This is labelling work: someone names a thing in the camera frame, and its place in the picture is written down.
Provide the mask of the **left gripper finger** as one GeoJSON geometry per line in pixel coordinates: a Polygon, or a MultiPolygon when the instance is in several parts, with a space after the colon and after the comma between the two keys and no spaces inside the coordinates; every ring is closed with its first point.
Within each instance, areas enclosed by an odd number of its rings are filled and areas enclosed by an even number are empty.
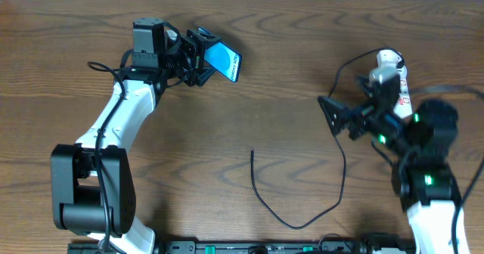
{"type": "Polygon", "coordinates": [[[202,87],[215,72],[216,70],[212,67],[204,67],[196,74],[195,84],[202,87]]]}
{"type": "Polygon", "coordinates": [[[214,46],[222,41],[220,36],[211,33],[208,29],[205,29],[201,26],[197,28],[197,33],[203,37],[203,41],[207,46],[214,46]]]}

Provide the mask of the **blue Galaxy smartphone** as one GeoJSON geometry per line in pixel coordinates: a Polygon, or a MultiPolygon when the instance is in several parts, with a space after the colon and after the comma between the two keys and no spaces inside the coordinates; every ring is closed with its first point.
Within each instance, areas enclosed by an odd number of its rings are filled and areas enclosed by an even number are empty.
{"type": "Polygon", "coordinates": [[[240,74],[242,55],[223,41],[214,46],[207,46],[205,42],[203,43],[204,46],[201,54],[203,61],[231,82],[237,82],[240,74]]]}

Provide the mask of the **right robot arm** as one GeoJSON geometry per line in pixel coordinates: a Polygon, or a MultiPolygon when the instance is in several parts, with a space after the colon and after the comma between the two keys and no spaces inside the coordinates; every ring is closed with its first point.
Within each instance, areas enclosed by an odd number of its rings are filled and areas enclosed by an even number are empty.
{"type": "Polygon", "coordinates": [[[349,107],[328,96],[318,97],[332,135],[349,131],[352,140],[368,133],[391,150],[392,187],[420,253],[468,253],[464,197],[447,161],[458,136],[458,112],[440,99],[423,101],[408,121],[393,108],[400,97],[400,78],[360,81],[367,100],[349,107]]]}

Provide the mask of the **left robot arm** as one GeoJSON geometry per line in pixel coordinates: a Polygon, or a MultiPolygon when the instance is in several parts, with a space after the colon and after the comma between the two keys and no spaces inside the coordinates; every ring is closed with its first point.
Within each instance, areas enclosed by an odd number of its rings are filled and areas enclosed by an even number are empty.
{"type": "Polygon", "coordinates": [[[53,222],[56,228],[98,241],[98,252],[154,253],[156,232],[136,216],[128,153],[141,125],[157,107],[169,79],[202,86],[215,69],[206,51],[221,37],[204,28],[181,34],[159,18],[133,22],[133,46],[113,69],[106,107],[74,144],[57,145],[50,156],[53,222]]]}

